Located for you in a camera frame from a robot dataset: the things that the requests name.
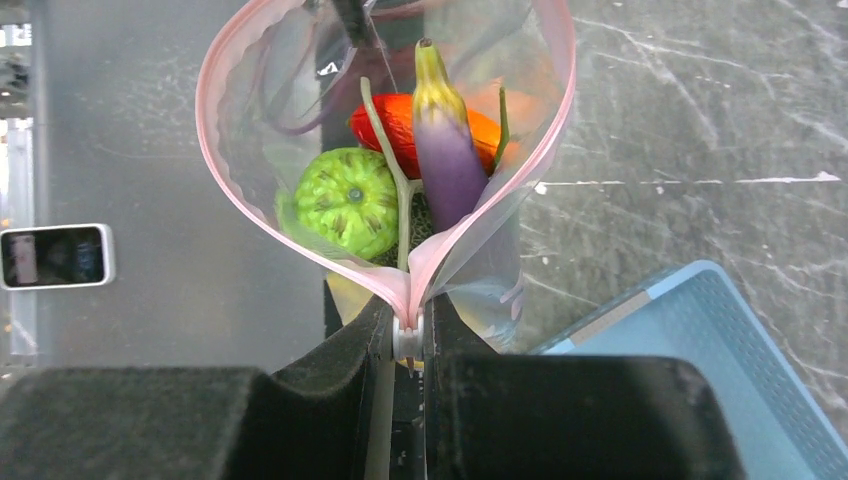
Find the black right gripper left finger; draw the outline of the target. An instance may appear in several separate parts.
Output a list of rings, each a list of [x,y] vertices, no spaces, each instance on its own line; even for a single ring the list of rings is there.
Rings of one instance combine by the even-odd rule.
[[[42,369],[1,401],[5,479],[385,479],[392,314],[373,299],[302,358]]]

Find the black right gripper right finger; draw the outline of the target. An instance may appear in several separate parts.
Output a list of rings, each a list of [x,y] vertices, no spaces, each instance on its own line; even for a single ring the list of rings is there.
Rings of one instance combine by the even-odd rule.
[[[705,376],[668,356],[500,354],[447,295],[423,326],[430,479],[742,479]]]

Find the green netted melon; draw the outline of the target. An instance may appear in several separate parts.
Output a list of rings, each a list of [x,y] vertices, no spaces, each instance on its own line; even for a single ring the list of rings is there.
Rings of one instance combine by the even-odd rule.
[[[414,236],[412,220],[413,201],[415,196],[423,191],[423,183],[420,179],[410,179],[400,167],[393,146],[384,130],[383,123],[373,101],[370,79],[367,76],[361,76],[359,83],[361,100],[368,116],[369,124],[375,133],[378,144],[382,147],[382,153],[386,158],[388,168],[392,173],[395,183],[399,215],[397,268],[401,271],[408,272],[408,258],[412,250],[412,239]]]

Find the green lime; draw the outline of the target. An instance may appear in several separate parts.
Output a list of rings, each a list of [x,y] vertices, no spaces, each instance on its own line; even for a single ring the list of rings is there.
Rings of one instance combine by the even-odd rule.
[[[305,168],[292,193],[275,198],[280,229],[303,244],[324,239],[363,260],[398,243],[398,199],[385,156],[361,147],[325,151]]]

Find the purple eggplant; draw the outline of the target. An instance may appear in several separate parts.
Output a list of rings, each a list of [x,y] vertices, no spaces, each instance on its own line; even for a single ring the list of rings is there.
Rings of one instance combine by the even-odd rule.
[[[482,170],[468,129],[464,99],[451,83],[440,50],[429,37],[415,51],[413,108],[428,116],[427,130],[443,130],[434,140],[421,138],[421,180],[436,233],[455,226],[474,211],[489,177]]]

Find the clear zip top bag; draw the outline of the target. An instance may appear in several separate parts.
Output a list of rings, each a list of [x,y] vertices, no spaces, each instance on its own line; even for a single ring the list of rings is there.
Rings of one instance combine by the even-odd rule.
[[[326,271],[344,322],[378,300],[415,357],[445,296],[505,353],[519,207],[575,86],[564,1],[250,1],[206,53],[195,120],[222,192]]]

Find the green chili pepper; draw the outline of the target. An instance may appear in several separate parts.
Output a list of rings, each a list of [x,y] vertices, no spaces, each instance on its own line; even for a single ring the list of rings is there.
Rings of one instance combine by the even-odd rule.
[[[501,159],[507,149],[511,133],[509,128],[509,120],[508,120],[508,108],[506,101],[506,89],[504,86],[500,86],[498,90],[499,95],[499,127],[500,127],[500,137],[497,146],[496,153],[493,157],[493,165],[495,168],[498,168]]]

